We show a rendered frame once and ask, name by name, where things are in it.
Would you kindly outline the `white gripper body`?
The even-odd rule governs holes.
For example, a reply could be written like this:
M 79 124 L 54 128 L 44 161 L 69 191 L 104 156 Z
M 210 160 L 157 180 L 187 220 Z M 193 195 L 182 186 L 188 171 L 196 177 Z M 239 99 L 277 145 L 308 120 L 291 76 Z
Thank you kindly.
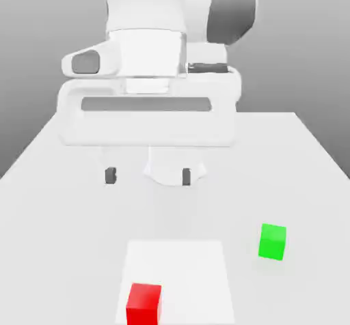
M 229 147 L 234 142 L 241 75 L 190 73 L 156 94 L 157 79 L 135 79 L 141 94 L 119 79 L 77 79 L 57 97 L 57 122 L 66 145 Z

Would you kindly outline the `small red cube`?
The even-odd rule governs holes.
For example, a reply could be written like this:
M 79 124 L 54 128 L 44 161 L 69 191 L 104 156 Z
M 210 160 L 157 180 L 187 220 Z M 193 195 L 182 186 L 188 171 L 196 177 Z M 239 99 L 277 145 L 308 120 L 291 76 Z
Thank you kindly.
M 159 325 L 160 285 L 133 283 L 126 303 L 127 325 Z

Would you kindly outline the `small green cube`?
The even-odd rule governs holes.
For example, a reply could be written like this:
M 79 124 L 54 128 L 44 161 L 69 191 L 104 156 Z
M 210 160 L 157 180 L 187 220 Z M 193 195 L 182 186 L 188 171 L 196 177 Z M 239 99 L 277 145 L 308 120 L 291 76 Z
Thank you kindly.
M 263 223 L 258 256 L 282 261 L 286 247 L 286 227 Z

